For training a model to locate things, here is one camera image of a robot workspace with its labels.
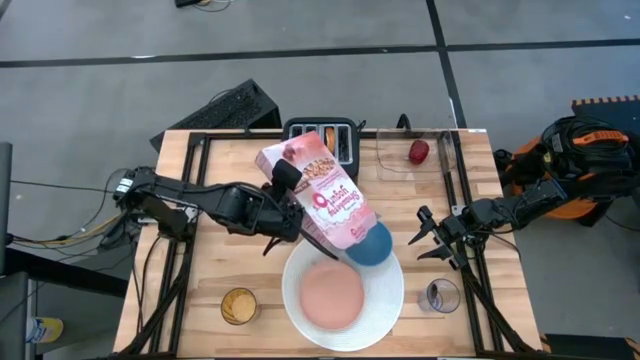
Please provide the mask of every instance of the snack bag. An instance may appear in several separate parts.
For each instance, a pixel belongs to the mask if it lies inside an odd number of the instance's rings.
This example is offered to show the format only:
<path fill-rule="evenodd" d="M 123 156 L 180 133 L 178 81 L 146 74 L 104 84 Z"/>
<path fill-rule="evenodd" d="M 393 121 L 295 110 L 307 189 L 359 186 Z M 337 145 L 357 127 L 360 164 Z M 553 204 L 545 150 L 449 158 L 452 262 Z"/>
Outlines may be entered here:
<path fill-rule="evenodd" d="M 303 229 L 323 245 L 346 249 L 362 241 L 376 225 L 375 212 L 316 132 L 262 149 L 256 165 L 271 179 L 280 159 L 302 172 L 290 195 L 305 209 Z"/>

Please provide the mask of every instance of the red strawberry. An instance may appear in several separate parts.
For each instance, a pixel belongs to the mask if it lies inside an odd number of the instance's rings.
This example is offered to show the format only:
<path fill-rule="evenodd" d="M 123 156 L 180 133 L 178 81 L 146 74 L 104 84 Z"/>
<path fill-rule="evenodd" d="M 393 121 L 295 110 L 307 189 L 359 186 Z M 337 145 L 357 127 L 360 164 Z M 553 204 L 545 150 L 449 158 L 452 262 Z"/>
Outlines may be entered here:
<path fill-rule="evenodd" d="M 429 155 L 429 144 L 424 140 L 416 140 L 409 149 L 409 161 L 414 165 L 420 165 Z"/>

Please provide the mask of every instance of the blue bowl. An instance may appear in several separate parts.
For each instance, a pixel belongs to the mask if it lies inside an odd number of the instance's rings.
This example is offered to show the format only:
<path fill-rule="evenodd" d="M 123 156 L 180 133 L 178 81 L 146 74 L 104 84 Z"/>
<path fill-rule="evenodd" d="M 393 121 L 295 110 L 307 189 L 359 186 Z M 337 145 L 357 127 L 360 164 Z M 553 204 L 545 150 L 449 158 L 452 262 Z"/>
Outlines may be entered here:
<path fill-rule="evenodd" d="M 391 254 L 393 240 L 391 233 L 383 223 L 372 227 L 367 236 L 358 244 L 346 250 L 349 258 L 364 266 L 375 266 L 387 259 Z"/>

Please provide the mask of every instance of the glass cup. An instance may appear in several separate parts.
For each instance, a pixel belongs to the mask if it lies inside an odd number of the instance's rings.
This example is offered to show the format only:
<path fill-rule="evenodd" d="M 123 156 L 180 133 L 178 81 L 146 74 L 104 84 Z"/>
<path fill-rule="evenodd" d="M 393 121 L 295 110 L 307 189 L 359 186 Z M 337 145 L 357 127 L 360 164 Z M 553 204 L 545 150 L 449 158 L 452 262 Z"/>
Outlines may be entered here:
<path fill-rule="evenodd" d="M 244 325 L 257 318 L 258 302 L 253 293 L 244 288 L 229 291 L 220 305 L 222 318 L 231 325 Z"/>
<path fill-rule="evenodd" d="M 436 279 L 420 292 L 418 305 L 424 312 L 449 314 L 460 305 L 460 290 L 447 279 Z"/>

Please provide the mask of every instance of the pink food in bowl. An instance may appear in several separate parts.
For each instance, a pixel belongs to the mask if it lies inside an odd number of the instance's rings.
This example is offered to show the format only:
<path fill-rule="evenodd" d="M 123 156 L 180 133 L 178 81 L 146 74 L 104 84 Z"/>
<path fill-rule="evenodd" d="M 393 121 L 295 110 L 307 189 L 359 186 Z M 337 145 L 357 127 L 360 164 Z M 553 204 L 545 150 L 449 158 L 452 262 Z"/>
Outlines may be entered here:
<path fill-rule="evenodd" d="M 302 279 L 302 312 L 320 328 L 338 330 L 349 326 L 360 314 L 363 304 L 360 275 L 344 263 L 324 260 Z"/>

